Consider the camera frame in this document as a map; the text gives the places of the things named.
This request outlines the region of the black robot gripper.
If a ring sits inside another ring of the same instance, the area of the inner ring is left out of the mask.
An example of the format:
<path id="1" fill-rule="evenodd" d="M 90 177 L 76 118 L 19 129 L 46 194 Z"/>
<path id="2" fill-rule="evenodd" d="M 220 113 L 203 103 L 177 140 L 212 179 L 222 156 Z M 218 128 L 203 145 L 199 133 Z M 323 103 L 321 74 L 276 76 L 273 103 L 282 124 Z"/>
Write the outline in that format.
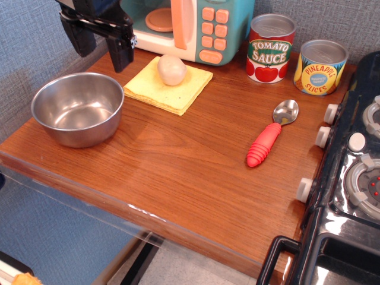
<path id="1" fill-rule="evenodd" d="M 62 26 L 75 51 L 85 58 L 97 44 L 94 35 L 106 39 L 116 73 L 134 61 L 137 38 L 133 20 L 120 1 L 58 1 Z"/>

